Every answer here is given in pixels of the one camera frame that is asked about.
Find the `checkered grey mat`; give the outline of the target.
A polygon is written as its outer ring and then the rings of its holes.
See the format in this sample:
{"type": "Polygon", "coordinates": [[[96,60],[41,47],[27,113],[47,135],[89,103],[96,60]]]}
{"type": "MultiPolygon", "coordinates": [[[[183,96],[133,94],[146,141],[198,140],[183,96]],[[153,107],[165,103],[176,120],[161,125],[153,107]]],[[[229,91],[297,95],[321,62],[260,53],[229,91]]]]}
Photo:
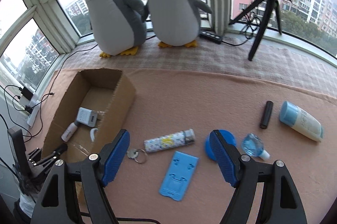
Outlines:
{"type": "Polygon", "coordinates": [[[115,69],[184,70],[228,74],[286,84],[336,96],[336,68],[313,56],[286,47],[261,44],[252,61],[251,44],[233,47],[201,39],[198,47],[158,47],[156,38],[146,41],[135,55],[99,57],[94,43],[78,47],[65,62],[67,69],[108,67],[115,69]]]}

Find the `patterned white lighter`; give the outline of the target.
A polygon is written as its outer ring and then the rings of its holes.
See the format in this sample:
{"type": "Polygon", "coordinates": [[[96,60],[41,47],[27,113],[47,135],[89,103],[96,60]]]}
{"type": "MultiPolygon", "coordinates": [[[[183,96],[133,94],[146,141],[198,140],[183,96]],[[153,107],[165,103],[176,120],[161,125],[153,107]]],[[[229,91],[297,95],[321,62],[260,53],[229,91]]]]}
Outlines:
{"type": "Polygon", "coordinates": [[[144,149],[147,153],[154,153],[182,147],[195,143],[193,129],[172,133],[144,141],[144,149]]]}

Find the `white power strip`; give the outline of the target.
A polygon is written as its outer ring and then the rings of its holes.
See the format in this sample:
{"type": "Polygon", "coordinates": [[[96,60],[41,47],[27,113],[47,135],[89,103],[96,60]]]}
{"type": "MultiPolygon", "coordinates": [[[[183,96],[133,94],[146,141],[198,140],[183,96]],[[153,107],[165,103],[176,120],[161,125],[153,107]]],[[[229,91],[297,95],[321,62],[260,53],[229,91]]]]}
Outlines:
{"type": "Polygon", "coordinates": [[[27,100],[23,95],[19,99],[19,104],[23,107],[23,109],[29,113],[27,118],[27,124],[30,128],[33,127],[37,114],[41,108],[41,102],[38,100],[38,96],[36,94],[33,95],[31,100],[27,100]]]}

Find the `brown cardboard box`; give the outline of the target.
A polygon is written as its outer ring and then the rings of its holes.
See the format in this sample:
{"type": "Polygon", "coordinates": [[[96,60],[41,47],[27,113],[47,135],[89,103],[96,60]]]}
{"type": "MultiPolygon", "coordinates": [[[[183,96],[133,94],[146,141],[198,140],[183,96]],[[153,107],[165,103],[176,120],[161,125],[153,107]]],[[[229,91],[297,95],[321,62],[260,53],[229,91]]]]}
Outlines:
{"type": "Polygon", "coordinates": [[[75,121],[80,108],[98,113],[94,138],[90,137],[90,128],[81,124],[67,142],[67,151],[61,155],[66,162],[82,161],[112,142],[122,129],[136,94],[123,71],[105,68],[65,69],[55,77],[51,91],[53,96],[42,108],[42,116],[47,121],[43,130],[43,156],[63,144],[61,136],[75,121]]]}

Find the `black power adapter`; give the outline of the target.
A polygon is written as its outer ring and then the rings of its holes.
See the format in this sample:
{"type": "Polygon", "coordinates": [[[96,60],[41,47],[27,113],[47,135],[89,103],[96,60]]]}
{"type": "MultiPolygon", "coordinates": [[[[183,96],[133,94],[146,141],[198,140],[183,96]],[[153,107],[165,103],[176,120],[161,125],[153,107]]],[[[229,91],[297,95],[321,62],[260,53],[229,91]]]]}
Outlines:
{"type": "Polygon", "coordinates": [[[33,95],[34,95],[34,93],[31,92],[31,91],[30,91],[27,87],[25,87],[25,86],[21,89],[21,94],[22,94],[27,100],[31,100],[32,97],[33,97],[33,95]]]}

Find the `black cylinder tube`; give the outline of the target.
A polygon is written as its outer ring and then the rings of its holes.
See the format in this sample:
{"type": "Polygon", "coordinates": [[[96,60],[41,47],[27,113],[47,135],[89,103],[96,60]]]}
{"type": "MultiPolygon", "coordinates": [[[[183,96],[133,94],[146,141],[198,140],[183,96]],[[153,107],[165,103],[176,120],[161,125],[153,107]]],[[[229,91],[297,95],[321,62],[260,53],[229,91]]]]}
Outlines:
{"type": "Polygon", "coordinates": [[[261,129],[266,129],[268,127],[271,114],[273,112],[273,106],[274,106],[274,103],[272,101],[270,100],[266,101],[265,108],[263,110],[263,114],[262,114],[261,121],[259,124],[261,129]]]}

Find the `white charger plug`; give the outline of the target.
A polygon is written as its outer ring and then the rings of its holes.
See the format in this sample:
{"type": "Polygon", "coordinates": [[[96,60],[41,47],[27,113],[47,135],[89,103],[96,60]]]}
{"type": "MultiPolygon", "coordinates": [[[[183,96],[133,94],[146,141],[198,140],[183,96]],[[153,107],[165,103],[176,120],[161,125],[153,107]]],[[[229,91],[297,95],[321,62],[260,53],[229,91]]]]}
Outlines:
{"type": "Polygon", "coordinates": [[[98,113],[87,108],[80,107],[76,116],[76,122],[94,128],[98,118],[98,113]]]}

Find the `small plush penguin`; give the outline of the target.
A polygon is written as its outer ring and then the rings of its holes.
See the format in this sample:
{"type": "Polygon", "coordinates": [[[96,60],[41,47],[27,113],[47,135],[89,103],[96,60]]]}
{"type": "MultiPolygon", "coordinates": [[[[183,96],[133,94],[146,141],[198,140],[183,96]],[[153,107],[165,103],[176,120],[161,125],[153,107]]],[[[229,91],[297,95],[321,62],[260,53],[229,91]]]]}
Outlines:
{"type": "Polygon", "coordinates": [[[151,17],[152,29],[161,48],[197,47],[200,11],[213,12],[202,0],[147,0],[142,20],[151,17]]]}

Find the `clear blue spray bottle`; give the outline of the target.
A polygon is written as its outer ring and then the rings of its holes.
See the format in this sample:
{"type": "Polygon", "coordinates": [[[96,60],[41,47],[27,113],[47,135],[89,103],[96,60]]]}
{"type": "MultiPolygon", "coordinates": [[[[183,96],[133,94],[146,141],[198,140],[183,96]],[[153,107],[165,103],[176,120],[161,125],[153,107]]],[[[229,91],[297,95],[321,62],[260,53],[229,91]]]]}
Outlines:
{"type": "Polygon", "coordinates": [[[245,154],[251,157],[259,157],[268,160],[270,154],[265,150],[262,140],[253,133],[249,133],[241,142],[241,148],[245,154]]]}

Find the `black power strip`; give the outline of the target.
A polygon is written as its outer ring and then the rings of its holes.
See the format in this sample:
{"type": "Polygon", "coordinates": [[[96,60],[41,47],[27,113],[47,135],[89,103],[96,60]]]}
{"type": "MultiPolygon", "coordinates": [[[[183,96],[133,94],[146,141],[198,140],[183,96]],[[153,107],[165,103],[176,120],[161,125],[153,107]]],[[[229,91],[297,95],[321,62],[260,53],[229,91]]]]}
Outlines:
{"type": "Polygon", "coordinates": [[[207,39],[208,41],[211,41],[213,43],[216,43],[218,45],[221,45],[223,42],[223,38],[221,36],[218,36],[216,34],[206,32],[206,31],[201,31],[199,33],[199,36],[203,39],[207,39]]]}

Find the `blue phone stand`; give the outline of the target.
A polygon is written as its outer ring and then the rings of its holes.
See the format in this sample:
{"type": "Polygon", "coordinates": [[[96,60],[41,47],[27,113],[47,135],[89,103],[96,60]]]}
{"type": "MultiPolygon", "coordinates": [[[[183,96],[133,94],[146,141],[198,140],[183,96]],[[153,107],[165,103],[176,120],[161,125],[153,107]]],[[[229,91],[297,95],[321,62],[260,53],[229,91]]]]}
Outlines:
{"type": "Polygon", "coordinates": [[[181,201],[191,182],[199,158],[176,151],[159,188],[162,196],[181,201]]]}

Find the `black tripod stand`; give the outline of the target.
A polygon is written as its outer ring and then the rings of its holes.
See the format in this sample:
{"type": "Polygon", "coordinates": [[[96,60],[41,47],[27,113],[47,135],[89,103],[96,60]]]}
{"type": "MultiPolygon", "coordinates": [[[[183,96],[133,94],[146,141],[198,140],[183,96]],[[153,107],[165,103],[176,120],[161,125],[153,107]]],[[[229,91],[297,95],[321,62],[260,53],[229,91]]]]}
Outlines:
{"type": "Polygon", "coordinates": [[[279,0],[254,0],[249,6],[247,6],[247,8],[243,9],[243,11],[239,15],[237,15],[234,19],[230,20],[229,22],[229,25],[236,24],[243,17],[247,17],[248,15],[250,15],[253,12],[253,10],[257,8],[258,5],[261,4],[263,1],[266,1],[266,7],[263,13],[263,17],[259,21],[258,32],[255,36],[254,43],[248,55],[249,61],[253,60],[254,55],[257,52],[257,49],[264,36],[264,33],[269,24],[269,20],[271,18],[273,11],[275,11],[276,18],[277,18],[278,33],[282,35],[281,8],[280,8],[279,0]]]}

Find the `small white cream tube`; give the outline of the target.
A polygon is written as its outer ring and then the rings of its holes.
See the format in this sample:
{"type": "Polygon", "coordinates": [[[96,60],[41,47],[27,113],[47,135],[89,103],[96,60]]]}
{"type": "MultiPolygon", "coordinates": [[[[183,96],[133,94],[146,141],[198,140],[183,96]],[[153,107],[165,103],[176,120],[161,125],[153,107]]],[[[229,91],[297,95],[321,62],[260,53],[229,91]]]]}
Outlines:
{"type": "Polygon", "coordinates": [[[79,122],[74,121],[73,123],[71,123],[68,128],[64,131],[64,133],[61,136],[61,139],[66,143],[70,140],[70,138],[72,137],[72,135],[76,132],[76,130],[79,127],[79,122]]]}

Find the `large plush penguin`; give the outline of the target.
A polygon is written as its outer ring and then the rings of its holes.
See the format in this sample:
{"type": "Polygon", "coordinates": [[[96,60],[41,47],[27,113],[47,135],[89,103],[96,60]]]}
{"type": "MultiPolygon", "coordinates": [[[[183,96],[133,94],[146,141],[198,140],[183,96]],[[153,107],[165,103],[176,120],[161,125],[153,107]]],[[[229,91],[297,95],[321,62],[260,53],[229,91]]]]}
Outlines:
{"type": "Polygon", "coordinates": [[[142,0],[85,0],[100,56],[135,55],[146,42],[142,0]]]}

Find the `white lotion bottle blue cap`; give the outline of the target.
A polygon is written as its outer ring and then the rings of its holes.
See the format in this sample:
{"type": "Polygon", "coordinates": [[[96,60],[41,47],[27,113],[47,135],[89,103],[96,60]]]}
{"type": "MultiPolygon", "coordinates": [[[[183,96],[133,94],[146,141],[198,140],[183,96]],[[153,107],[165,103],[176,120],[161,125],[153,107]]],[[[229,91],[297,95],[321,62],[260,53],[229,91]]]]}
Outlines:
{"type": "Polygon", "coordinates": [[[289,101],[284,101],[279,113],[279,120],[305,137],[321,142],[324,129],[321,123],[311,114],[289,101]]]}

